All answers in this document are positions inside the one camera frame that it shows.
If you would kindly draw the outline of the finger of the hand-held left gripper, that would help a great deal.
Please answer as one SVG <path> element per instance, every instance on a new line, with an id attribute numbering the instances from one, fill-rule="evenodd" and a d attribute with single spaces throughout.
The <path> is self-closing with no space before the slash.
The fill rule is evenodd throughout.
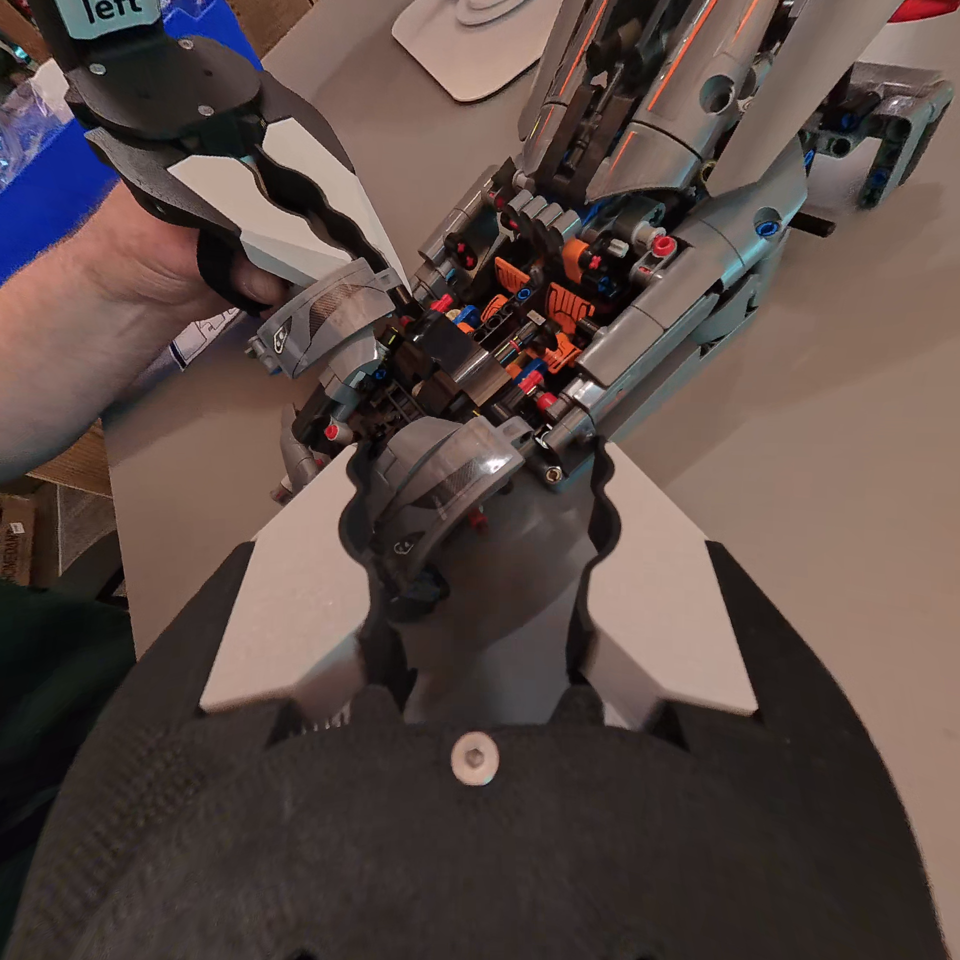
<path id="1" fill-rule="evenodd" d="M 354 172 L 342 150 L 330 152 Z M 308 287 L 355 259 L 375 273 L 393 268 L 351 221 L 325 209 L 318 187 L 264 150 L 246 158 L 191 153 L 167 171 L 234 224 L 248 261 L 282 280 Z"/>
<path id="2" fill-rule="evenodd" d="M 318 187 L 325 210 L 341 214 L 352 222 L 366 245 L 394 268 L 406 291 L 411 290 L 401 259 L 363 184 L 352 170 L 294 118 L 270 123 L 262 146 L 271 161 L 305 176 Z"/>

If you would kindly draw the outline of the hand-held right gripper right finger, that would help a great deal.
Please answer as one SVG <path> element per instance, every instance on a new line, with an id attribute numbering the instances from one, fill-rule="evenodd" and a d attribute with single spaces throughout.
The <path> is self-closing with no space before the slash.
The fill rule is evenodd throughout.
<path id="1" fill-rule="evenodd" d="M 758 701 L 704 533 L 612 442 L 590 475 L 582 570 L 566 641 L 614 727 L 647 727 L 667 703 L 750 716 Z"/>

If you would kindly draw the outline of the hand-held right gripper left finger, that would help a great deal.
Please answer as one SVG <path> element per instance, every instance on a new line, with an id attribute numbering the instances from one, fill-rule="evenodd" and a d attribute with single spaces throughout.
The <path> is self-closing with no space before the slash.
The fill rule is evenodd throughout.
<path id="1" fill-rule="evenodd" d="M 199 707 L 289 700 L 325 724 L 366 687 L 403 712 L 415 685 L 367 551 L 361 470 L 347 446 L 255 536 Z"/>

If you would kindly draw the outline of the grey lego car model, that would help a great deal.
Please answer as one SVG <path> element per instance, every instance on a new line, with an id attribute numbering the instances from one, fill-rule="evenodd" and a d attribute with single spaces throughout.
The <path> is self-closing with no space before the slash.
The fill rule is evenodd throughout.
<path id="1" fill-rule="evenodd" d="M 864 140 L 873 210 L 918 164 L 954 87 L 856 61 L 882 27 L 958 2 L 561 2 L 518 124 L 420 249 L 388 310 L 369 264 L 303 286 L 248 341 L 318 386 L 285 414 L 284 503 L 352 443 L 378 458 L 366 514 L 388 596 L 434 598 L 451 532 L 522 463 L 563 486 L 757 310 L 819 156 Z"/>

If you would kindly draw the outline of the person's left forearm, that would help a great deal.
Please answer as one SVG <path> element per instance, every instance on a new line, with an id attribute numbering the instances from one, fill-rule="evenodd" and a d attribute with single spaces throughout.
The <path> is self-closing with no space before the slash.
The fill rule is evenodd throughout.
<path id="1" fill-rule="evenodd" d="M 198 278 L 78 233 L 19 270 L 1 291 L 2 482 L 69 448 L 212 308 Z"/>

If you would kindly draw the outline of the clear plastic bag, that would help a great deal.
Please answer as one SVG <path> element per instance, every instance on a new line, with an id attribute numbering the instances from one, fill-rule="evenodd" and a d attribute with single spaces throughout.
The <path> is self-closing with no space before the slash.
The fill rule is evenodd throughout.
<path id="1" fill-rule="evenodd" d="M 2 191 L 74 120 L 67 90 L 67 78 L 51 58 L 1 103 Z"/>

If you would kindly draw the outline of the white instruction sheet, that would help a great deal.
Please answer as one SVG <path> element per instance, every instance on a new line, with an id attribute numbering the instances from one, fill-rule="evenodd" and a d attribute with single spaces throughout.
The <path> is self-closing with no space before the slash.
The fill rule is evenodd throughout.
<path id="1" fill-rule="evenodd" d="M 184 371 L 221 334 L 245 317 L 242 310 L 230 307 L 219 314 L 190 323 L 169 343 L 169 353 L 174 365 Z"/>

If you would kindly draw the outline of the blue plastic bin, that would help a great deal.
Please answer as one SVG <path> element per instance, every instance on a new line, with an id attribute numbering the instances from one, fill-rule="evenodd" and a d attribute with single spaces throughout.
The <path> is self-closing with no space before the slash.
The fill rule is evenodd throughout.
<path id="1" fill-rule="evenodd" d="M 171 2 L 163 13 L 174 38 L 201 36 L 260 60 L 226 1 Z M 1 193 L 1 282 L 71 234 L 116 186 L 114 170 L 91 150 L 75 119 L 60 126 Z"/>

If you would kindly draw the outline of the white lamp base stand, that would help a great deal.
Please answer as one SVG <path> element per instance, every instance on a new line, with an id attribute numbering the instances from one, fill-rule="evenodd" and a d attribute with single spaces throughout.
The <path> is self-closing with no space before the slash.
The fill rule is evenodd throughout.
<path id="1" fill-rule="evenodd" d="M 484 100 L 540 59 L 560 1 L 414 1 L 392 38 L 456 102 Z"/>

